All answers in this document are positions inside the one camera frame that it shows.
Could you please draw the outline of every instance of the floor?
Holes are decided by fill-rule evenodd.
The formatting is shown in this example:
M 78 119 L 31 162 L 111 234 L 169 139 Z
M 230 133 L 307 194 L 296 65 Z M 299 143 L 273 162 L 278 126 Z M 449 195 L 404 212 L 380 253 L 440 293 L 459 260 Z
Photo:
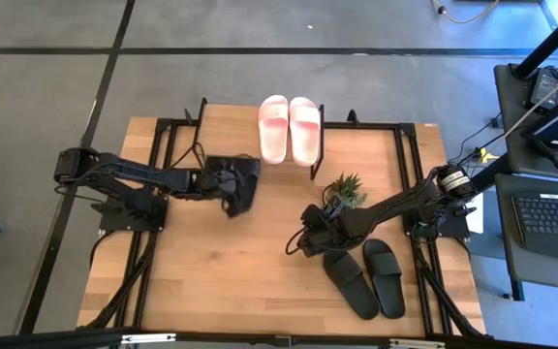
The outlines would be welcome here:
M 125 0 L 0 0 L 0 46 L 110 47 Z M 446 1 L 457 17 L 481 2 Z M 138 1 L 124 47 L 534 48 L 550 33 L 538 4 L 503 2 L 467 25 L 427 1 Z M 120 56 L 92 146 L 118 152 L 131 116 L 181 117 L 200 99 L 257 105 L 275 93 L 349 109 L 371 121 L 434 122 L 451 158 L 498 112 L 492 69 L 519 56 L 145 55 Z M 78 144 L 107 63 L 105 55 L 0 55 L 0 334 L 14 331 L 59 198 L 57 153 Z M 558 56 L 548 63 L 558 66 Z M 498 134 L 486 130 L 467 144 Z M 493 150 L 495 153 L 503 148 Z M 75 203 L 37 331 L 75 325 L 99 216 Z M 558 289 L 510 288 L 503 261 L 473 258 L 481 309 L 497 338 L 558 345 Z M 179 343 L 182 347 L 213 344 Z

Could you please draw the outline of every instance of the black slide sandal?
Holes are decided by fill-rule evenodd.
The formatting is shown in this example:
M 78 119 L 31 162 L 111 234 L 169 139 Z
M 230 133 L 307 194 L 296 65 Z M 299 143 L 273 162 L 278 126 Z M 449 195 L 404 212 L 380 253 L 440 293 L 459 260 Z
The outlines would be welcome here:
M 364 320 L 371 320 L 378 315 L 380 305 L 365 281 L 363 270 L 348 252 L 326 252 L 323 264 L 326 275 L 356 315 Z
M 393 251 L 383 241 L 371 238 L 363 244 L 363 259 L 383 314 L 389 319 L 404 316 L 402 271 Z

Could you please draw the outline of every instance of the table leg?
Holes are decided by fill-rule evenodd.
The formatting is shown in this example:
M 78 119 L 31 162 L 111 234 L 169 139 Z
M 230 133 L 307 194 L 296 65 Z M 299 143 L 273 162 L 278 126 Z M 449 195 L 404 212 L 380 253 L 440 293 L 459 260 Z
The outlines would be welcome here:
M 522 281 L 514 280 L 510 278 L 511 281 L 511 295 L 505 294 L 504 298 L 514 301 L 524 301 L 524 289 L 522 288 Z
M 508 153 L 505 153 L 505 155 L 502 155 L 500 158 L 496 159 L 493 163 L 488 165 L 488 167 L 481 170 L 480 173 L 471 178 L 471 180 L 477 187 L 477 190 L 479 192 L 482 192 L 494 185 L 494 176 L 497 174 L 512 174 Z

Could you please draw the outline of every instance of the pink slide sandal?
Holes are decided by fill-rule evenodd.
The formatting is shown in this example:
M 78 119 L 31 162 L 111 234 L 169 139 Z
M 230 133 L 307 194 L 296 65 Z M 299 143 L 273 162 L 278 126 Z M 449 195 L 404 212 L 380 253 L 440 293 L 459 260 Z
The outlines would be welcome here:
M 311 166 L 320 152 L 320 112 L 304 97 L 290 102 L 290 134 L 292 156 L 299 166 Z
M 262 158 L 268 164 L 279 164 L 286 158 L 288 146 L 288 100 L 274 95 L 266 98 L 258 111 Z

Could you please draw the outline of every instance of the metal pole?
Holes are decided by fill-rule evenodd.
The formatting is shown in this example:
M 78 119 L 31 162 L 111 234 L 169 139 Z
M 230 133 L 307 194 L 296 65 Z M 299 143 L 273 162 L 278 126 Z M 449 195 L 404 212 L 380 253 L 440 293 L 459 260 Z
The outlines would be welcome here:
M 558 48 L 558 28 L 526 57 L 514 70 L 514 75 L 519 79 L 526 79 Z

